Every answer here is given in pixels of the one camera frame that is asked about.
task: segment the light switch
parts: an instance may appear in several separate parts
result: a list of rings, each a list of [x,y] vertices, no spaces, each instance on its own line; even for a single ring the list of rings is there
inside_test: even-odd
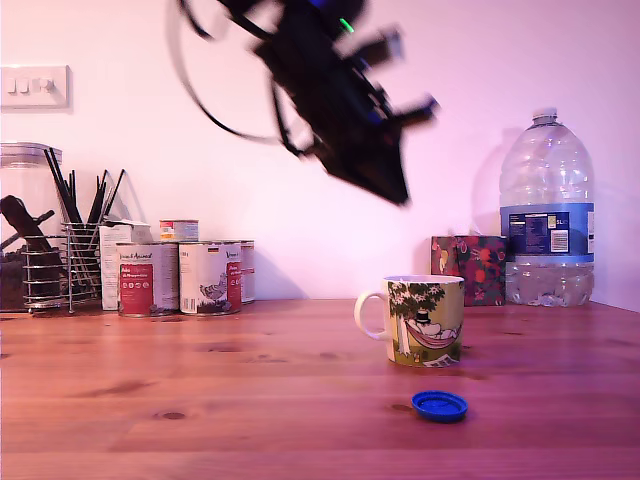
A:
[[[16,94],[18,91],[16,90],[16,79],[13,77],[8,77],[4,83],[5,92]]]
[[[45,92],[50,92],[53,89],[53,80],[50,78],[41,78],[40,79],[40,90]]]
[[[2,109],[67,108],[69,78],[66,65],[2,67]]]
[[[29,79],[28,78],[19,78],[18,79],[18,92],[19,93],[29,93]]]

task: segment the large water bottle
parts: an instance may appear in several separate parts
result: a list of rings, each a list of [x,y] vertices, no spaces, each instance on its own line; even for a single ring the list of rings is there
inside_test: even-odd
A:
[[[502,165],[506,290],[514,303],[582,305],[593,291],[593,167],[557,116],[555,108],[534,112]]]

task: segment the wire basket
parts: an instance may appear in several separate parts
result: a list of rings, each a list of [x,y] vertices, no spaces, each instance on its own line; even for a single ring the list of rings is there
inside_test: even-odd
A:
[[[99,224],[63,223],[63,235],[25,237],[27,293],[29,311],[94,302],[101,298]],[[34,249],[28,240],[46,240],[59,248]]]

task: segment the mug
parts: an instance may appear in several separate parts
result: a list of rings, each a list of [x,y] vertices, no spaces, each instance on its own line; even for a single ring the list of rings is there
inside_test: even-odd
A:
[[[387,342],[389,360],[413,367],[445,367],[460,361],[464,278],[386,277],[382,289],[384,293],[360,295],[353,315],[367,336]],[[362,323],[362,307],[372,297],[385,302],[385,330],[381,332],[372,332]]]

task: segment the bottle label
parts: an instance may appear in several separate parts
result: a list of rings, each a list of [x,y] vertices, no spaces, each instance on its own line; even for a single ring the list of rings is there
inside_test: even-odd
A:
[[[593,203],[502,207],[507,261],[526,255],[548,263],[593,262],[593,215]]]

